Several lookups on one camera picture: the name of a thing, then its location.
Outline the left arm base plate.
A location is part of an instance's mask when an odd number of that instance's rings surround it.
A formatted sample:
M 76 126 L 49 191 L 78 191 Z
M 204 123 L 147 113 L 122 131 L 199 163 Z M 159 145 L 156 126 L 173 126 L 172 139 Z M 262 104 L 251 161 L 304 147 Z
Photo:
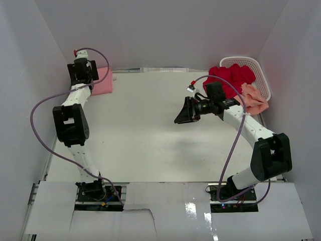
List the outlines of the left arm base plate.
M 110 185 L 76 183 L 75 211 L 122 212 L 123 206 Z

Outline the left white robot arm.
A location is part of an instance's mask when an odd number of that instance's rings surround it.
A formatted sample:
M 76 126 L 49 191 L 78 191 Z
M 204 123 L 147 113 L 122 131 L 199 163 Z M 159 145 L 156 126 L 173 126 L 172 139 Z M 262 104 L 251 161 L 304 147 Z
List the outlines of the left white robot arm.
M 71 78 L 71 90 L 62 105 L 53 108 L 53 118 L 58 140 L 62 142 L 76 162 L 81 181 L 76 185 L 84 196 L 100 201 L 106 195 L 106 188 L 98 177 L 100 172 L 87 150 L 85 143 L 90 130 L 83 107 L 91 95 L 94 80 L 98 80 L 95 61 L 88 60 L 85 54 L 79 54 L 72 64 L 67 65 Z

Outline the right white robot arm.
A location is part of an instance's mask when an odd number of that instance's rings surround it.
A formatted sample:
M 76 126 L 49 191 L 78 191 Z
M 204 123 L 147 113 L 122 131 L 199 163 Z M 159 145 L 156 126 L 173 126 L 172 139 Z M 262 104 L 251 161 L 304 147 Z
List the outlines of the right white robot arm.
M 246 113 L 241 100 L 226 97 L 220 82 L 207 84 L 206 96 L 197 92 L 193 84 L 187 89 L 193 96 L 185 97 L 174 120 L 176 124 L 194 123 L 202 115 L 214 114 L 234 127 L 238 131 L 236 138 L 243 137 L 253 150 L 249 167 L 230 176 L 225 185 L 218 185 L 218 201 L 238 200 L 256 184 L 292 170 L 289 137 L 262 126 Z

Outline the pink t shirt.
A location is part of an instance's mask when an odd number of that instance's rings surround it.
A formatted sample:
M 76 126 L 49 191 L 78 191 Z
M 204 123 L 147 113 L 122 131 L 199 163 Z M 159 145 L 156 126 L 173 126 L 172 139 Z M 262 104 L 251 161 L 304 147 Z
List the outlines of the pink t shirt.
M 98 71 L 99 79 L 94 81 L 95 85 L 93 86 L 91 96 L 112 93 L 113 92 L 112 70 L 110 68 L 107 69 L 107 67 L 104 67 L 104 68 L 98 68 L 97 71 Z M 107 71 L 108 71 L 108 75 L 103 81 L 101 81 Z

